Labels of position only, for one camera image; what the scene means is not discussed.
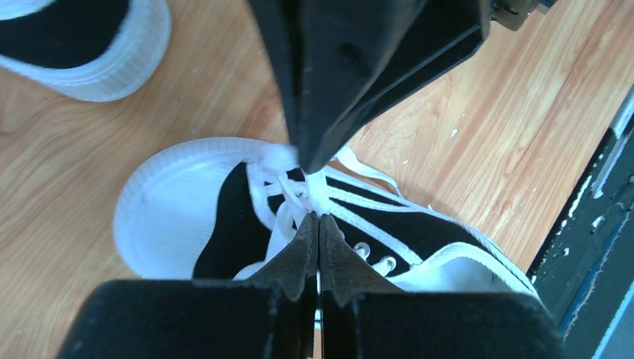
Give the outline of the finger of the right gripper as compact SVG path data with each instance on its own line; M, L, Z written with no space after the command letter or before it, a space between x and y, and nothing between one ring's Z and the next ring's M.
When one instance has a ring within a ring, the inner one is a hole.
M320 171L425 1L250 1L300 168Z

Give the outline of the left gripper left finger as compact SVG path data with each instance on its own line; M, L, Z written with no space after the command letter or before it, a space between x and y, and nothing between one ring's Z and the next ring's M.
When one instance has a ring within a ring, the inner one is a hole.
M245 280L111 280L85 299L59 358L310 358L318 219Z

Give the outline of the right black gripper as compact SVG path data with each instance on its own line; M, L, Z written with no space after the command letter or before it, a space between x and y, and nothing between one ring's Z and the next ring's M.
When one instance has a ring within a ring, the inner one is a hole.
M557 0L343 1L342 142L473 56L490 18L519 30Z

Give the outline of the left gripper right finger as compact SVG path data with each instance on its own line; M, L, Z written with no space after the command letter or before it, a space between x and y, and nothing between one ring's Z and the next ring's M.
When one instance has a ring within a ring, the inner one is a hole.
M562 358L561 335L536 298L405 292L319 221L325 358Z

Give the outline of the black white sneaker with laces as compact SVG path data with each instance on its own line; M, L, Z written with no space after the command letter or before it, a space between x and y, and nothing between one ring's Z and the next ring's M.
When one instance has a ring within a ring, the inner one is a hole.
M170 40L165 0L1 2L1 67L86 102L138 90Z

